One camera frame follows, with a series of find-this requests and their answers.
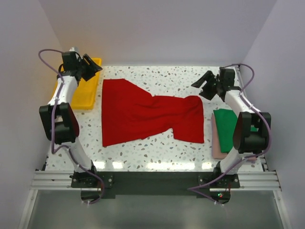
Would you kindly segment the red t shirt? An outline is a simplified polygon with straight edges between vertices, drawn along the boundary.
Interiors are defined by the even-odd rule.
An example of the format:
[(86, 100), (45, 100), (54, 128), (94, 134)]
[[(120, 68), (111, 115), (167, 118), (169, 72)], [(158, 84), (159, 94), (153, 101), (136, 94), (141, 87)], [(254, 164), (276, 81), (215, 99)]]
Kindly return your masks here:
[(203, 103), (185, 98), (151, 95), (125, 79), (102, 84), (102, 144), (112, 146), (173, 130), (173, 137), (204, 143)]

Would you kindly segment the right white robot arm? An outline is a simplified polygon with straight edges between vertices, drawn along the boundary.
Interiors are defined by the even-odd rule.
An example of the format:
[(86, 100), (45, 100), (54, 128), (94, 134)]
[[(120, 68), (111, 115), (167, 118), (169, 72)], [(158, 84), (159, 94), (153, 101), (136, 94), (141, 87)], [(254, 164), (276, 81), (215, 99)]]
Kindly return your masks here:
[(230, 65), (220, 67), (218, 74), (207, 71), (192, 87), (201, 88), (200, 96), (212, 100), (216, 95), (237, 116), (233, 133), (233, 148), (217, 164), (219, 172), (212, 176), (213, 184), (224, 187), (228, 175), (237, 174), (241, 165), (265, 154), (271, 145), (271, 115), (261, 112), (244, 95), (244, 89), (235, 85), (235, 70)]

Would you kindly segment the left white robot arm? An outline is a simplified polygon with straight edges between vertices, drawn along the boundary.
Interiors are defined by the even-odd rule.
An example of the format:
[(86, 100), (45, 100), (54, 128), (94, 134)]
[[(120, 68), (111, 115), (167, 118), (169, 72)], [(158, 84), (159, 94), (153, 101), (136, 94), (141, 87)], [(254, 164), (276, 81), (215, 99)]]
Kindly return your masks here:
[(80, 127), (71, 102), (80, 81), (89, 81), (102, 68), (89, 55), (80, 55), (76, 47), (60, 54), (62, 65), (53, 69), (57, 77), (55, 92), (46, 105), (39, 107), (39, 115), (45, 135), (51, 142), (51, 153), (64, 150), (74, 166), (74, 172), (82, 176), (82, 182), (94, 187), (99, 176), (79, 140)]

